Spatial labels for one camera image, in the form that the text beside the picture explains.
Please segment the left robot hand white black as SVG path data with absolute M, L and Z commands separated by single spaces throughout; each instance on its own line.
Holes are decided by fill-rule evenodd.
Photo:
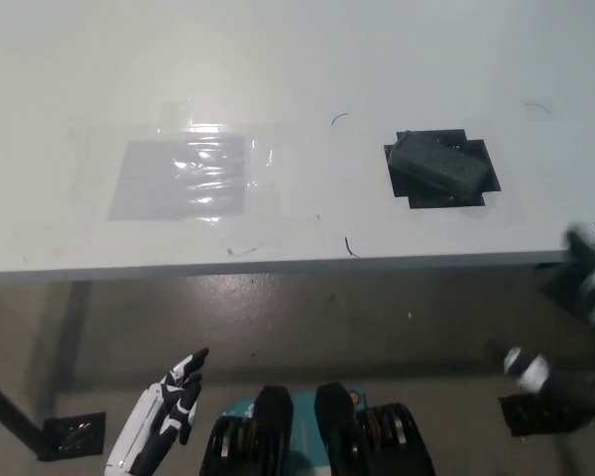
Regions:
M 204 347 L 188 355 L 142 393 L 106 461 L 106 475 L 152 475 L 176 442 L 187 444 L 208 354 Z

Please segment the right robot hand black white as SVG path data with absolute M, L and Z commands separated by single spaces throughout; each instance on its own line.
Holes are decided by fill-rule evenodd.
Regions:
M 585 324 L 595 340 L 595 240 L 578 226 L 564 236 L 567 261 L 545 294 Z M 500 400 L 513 436 L 570 433 L 595 421 L 595 380 L 587 385 L 523 347 L 509 348 L 503 370 L 521 390 Z

